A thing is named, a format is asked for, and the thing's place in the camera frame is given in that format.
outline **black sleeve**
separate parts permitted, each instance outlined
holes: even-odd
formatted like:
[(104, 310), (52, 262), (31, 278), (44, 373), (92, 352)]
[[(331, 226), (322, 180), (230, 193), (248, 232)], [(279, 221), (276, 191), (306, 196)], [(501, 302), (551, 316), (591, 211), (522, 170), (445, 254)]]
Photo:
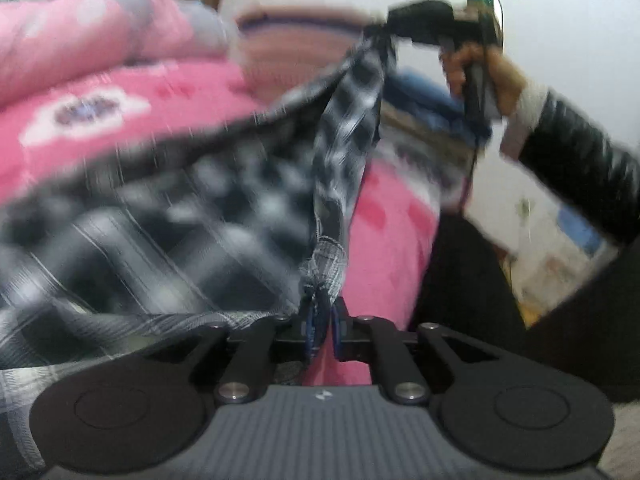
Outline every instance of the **black sleeve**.
[(640, 162), (551, 92), (520, 161), (615, 241), (640, 233)]

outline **human hand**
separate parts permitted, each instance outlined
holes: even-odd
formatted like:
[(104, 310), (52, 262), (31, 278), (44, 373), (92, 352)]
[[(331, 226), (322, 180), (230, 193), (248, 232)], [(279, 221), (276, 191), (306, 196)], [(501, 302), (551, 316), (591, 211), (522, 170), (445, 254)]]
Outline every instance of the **human hand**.
[(504, 116), (514, 113), (520, 94), (527, 85), (527, 78), (497, 46), (484, 49), (477, 43), (467, 43), (456, 52), (440, 55), (442, 70), (452, 95), (461, 96), (465, 85), (465, 67), (474, 62), (486, 62), (489, 76), (494, 82), (498, 110)]

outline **black and white plaid shirt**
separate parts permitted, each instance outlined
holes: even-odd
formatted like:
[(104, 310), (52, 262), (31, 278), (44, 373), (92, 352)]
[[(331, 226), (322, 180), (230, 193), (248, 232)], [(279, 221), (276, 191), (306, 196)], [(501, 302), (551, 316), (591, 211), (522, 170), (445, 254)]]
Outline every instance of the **black and white plaid shirt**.
[(44, 463), (28, 426), (47, 386), (143, 336), (334, 300), (380, 114), (370, 41), (270, 112), (120, 147), (0, 210), (0, 478)]

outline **white wall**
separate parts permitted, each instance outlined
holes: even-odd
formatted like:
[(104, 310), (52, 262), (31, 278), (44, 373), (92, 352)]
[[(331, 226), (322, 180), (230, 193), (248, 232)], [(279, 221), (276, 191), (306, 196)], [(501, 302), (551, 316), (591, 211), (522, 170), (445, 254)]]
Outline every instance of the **white wall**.
[[(255, 0), (223, 0), (232, 15)], [(385, 9), (403, 0), (341, 0)], [(555, 87), (601, 123), (618, 142), (640, 142), (640, 0), (501, 0), (505, 51), (532, 78)], [(400, 62), (436, 80), (442, 72), (436, 53), (403, 48)], [(498, 156), (502, 129), (479, 164), (470, 214), (511, 250), (518, 245), (514, 204), (536, 202), (533, 216), (555, 207), (520, 168)]]

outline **ribbed surface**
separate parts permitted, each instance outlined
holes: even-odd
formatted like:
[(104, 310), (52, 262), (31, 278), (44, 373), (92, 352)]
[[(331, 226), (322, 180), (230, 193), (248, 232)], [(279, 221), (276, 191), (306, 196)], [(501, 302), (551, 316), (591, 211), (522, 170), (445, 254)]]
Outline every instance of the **ribbed surface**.
[[(51, 472), (47, 480), (87, 477)], [(466, 457), (425, 410), (384, 400), (375, 386), (272, 386), (253, 404), (225, 407), (180, 456), (110, 480), (461, 480), (527, 479)], [(595, 471), (544, 477), (602, 480)]]

